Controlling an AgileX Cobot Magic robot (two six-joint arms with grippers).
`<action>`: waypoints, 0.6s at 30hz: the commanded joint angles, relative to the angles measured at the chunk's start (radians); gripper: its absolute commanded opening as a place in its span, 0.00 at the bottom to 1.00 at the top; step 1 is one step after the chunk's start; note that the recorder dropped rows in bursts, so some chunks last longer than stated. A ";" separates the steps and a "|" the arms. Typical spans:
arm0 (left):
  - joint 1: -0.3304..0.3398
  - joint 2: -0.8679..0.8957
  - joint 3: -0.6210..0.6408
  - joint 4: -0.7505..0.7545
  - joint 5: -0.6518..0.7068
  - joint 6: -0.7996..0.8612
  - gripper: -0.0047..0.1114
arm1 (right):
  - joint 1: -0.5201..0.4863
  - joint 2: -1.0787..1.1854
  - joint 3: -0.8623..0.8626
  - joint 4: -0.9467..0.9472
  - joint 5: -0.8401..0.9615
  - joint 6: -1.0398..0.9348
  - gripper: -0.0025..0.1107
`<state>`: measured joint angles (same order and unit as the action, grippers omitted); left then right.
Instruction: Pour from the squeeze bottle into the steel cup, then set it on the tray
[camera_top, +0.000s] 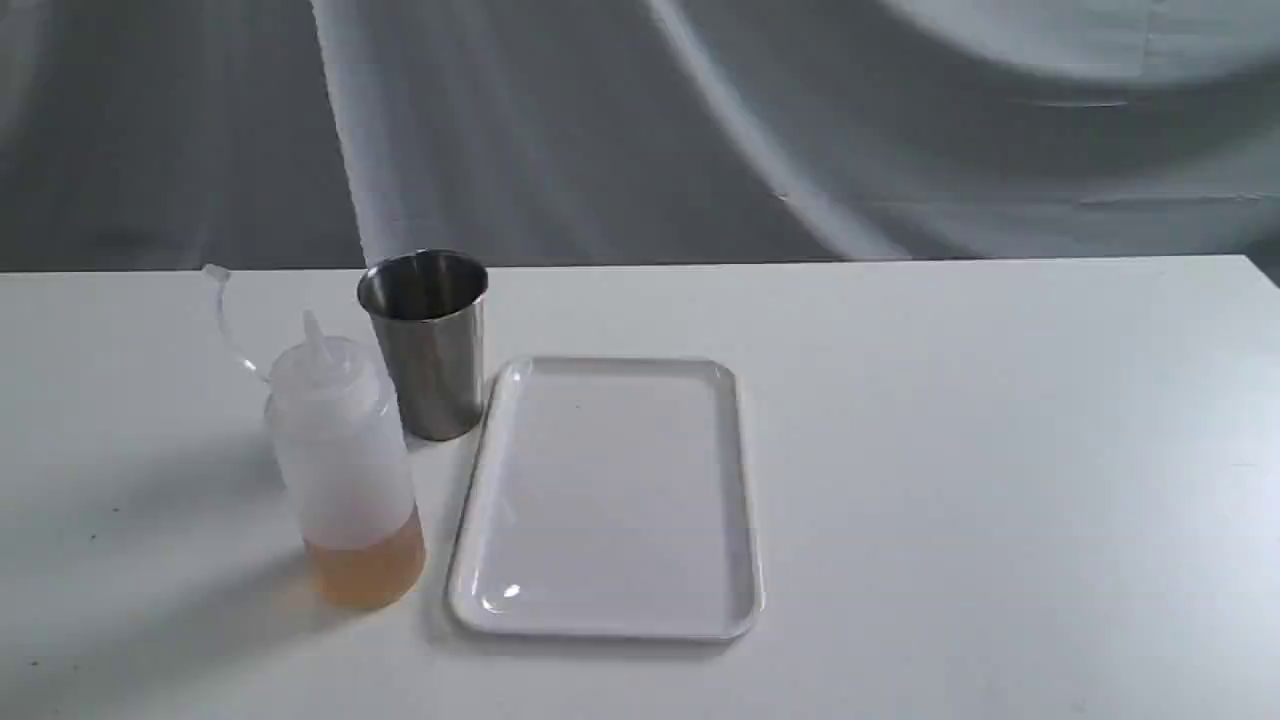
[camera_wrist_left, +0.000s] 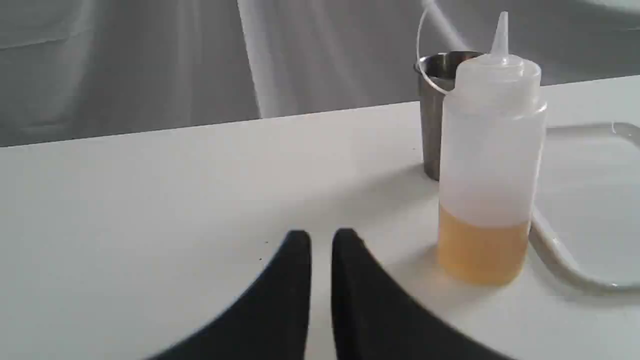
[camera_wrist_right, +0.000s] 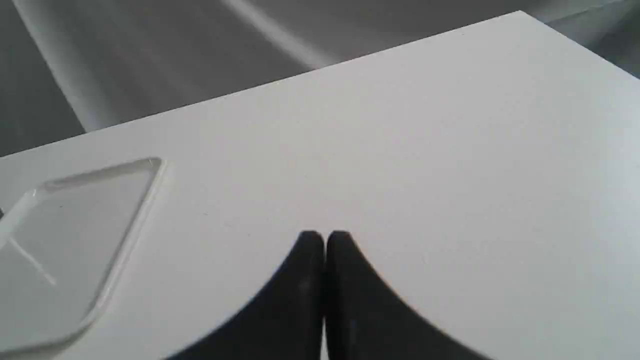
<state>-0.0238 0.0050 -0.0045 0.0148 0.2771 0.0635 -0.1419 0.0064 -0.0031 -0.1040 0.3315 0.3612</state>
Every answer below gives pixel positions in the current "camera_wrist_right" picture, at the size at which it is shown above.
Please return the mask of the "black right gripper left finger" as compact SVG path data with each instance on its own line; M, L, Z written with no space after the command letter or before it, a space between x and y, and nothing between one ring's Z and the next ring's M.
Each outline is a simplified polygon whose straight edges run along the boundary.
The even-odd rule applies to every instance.
M228 321L173 360L318 360L322 356L325 242L299 233L272 278Z

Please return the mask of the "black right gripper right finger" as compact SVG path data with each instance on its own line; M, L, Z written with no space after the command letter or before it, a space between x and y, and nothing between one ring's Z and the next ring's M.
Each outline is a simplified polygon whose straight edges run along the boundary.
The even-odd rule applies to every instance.
M411 309L343 230L326 242L326 346L330 360L483 359Z

